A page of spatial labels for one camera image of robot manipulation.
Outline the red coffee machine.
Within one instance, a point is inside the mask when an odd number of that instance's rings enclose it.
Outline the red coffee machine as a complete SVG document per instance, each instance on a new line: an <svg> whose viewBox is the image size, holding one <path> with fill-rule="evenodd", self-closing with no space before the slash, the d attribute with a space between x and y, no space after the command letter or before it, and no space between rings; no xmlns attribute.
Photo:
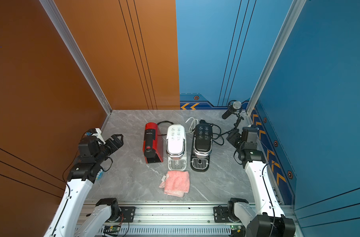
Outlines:
<svg viewBox="0 0 360 237"><path fill-rule="evenodd" d="M147 164L163 162L163 137L158 124L149 122L145 125L142 151Z"/></svg>

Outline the pink cloth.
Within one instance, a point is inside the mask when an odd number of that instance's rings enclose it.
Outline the pink cloth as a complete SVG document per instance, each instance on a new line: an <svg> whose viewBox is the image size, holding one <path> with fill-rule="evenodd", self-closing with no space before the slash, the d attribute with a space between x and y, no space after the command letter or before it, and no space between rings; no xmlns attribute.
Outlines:
<svg viewBox="0 0 360 237"><path fill-rule="evenodd" d="M189 192L190 176L188 171L170 170L162 178L159 188L164 189L164 194L182 198Z"/></svg>

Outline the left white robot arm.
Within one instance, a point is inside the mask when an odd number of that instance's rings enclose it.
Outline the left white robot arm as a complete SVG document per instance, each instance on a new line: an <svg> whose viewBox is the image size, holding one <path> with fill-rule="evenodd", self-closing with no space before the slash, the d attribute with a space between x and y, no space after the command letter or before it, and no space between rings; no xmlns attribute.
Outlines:
<svg viewBox="0 0 360 237"><path fill-rule="evenodd" d="M94 237L106 221L122 216L116 198L102 198L88 219L76 228L85 199L103 170L102 163L124 145L123 138L122 134L114 134L104 140L101 132L91 129L80 140L79 156L68 174L64 195L45 236Z"/></svg>

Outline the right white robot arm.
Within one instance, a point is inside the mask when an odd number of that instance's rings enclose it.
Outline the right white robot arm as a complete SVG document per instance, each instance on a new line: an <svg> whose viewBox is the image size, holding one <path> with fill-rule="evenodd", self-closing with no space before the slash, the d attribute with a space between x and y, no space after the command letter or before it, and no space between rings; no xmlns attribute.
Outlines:
<svg viewBox="0 0 360 237"><path fill-rule="evenodd" d="M293 237L296 225L293 219L287 218L278 203L269 179L264 153L257 149L258 129L244 127L242 131L235 128L227 136L234 146L252 187L255 209L242 198L232 197L227 204L228 217L242 226L233 232L232 237Z"/></svg>

